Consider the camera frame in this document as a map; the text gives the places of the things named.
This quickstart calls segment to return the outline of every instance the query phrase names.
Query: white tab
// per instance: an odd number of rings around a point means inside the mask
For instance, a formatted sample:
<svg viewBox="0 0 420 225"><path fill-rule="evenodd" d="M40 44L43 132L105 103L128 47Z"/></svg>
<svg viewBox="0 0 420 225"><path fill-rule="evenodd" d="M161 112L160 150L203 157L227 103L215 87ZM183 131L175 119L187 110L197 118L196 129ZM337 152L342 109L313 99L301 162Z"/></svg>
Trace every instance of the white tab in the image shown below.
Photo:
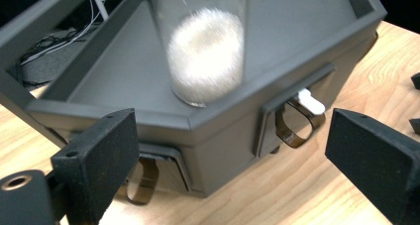
<svg viewBox="0 0 420 225"><path fill-rule="evenodd" d="M297 93L297 101L314 115L321 115L325 112L324 104L312 97L311 91L306 88Z"/></svg>

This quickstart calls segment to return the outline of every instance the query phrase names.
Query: white powder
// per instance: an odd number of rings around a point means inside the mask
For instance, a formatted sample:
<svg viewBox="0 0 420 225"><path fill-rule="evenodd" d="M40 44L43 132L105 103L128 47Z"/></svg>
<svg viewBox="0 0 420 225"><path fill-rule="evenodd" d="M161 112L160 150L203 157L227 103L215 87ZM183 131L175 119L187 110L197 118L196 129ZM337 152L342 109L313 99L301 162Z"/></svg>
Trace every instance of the white powder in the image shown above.
<svg viewBox="0 0 420 225"><path fill-rule="evenodd" d="M241 84L244 28L236 15L201 9L173 32L167 55L177 96L203 107Z"/></svg>

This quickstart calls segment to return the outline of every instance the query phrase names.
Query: gray plastic box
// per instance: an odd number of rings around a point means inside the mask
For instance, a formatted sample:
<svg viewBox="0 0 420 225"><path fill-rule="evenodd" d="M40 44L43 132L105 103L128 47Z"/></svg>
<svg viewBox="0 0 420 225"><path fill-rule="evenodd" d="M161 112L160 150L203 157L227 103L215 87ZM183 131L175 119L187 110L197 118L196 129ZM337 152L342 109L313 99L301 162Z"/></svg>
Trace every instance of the gray plastic box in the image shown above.
<svg viewBox="0 0 420 225"><path fill-rule="evenodd" d="M0 99L58 144L135 108L141 151L173 158L185 191L206 196L278 147L274 113L298 90L331 106L384 15L378 0L250 0L243 85L194 108L170 89L147 2L125 0L41 98L10 103L2 83Z"/></svg>

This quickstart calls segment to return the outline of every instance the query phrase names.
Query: wooden table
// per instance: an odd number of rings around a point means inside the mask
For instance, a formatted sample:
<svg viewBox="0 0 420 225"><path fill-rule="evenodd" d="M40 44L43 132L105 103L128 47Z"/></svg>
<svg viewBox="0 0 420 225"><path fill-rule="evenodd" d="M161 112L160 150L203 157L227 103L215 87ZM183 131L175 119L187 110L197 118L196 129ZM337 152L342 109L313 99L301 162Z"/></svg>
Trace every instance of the wooden table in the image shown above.
<svg viewBox="0 0 420 225"><path fill-rule="evenodd" d="M420 36L387 23L378 33L334 107L365 113L420 142L408 123L420 117L420 91L410 80L420 71ZM101 224L389 224L325 158L331 113L307 145L282 147L208 198L157 192L147 206L116 198ZM3 107L0 135L0 177L51 170L58 148Z"/></svg>

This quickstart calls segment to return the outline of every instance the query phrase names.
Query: screw hole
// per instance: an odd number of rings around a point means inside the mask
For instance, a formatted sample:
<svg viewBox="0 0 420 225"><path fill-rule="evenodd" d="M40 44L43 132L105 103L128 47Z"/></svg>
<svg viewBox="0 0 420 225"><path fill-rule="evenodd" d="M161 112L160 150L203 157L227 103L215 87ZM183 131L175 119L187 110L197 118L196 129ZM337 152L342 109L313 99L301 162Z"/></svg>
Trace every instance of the screw hole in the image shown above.
<svg viewBox="0 0 420 225"><path fill-rule="evenodd" d="M77 156L77 152L69 152L65 156L68 157L68 158L72 158L72 157Z"/></svg>
<svg viewBox="0 0 420 225"><path fill-rule="evenodd" d="M3 183L1 188L3 190L9 191L14 190L20 187L25 186L31 181L32 177L30 175L20 175L14 178L11 178L9 181Z"/></svg>

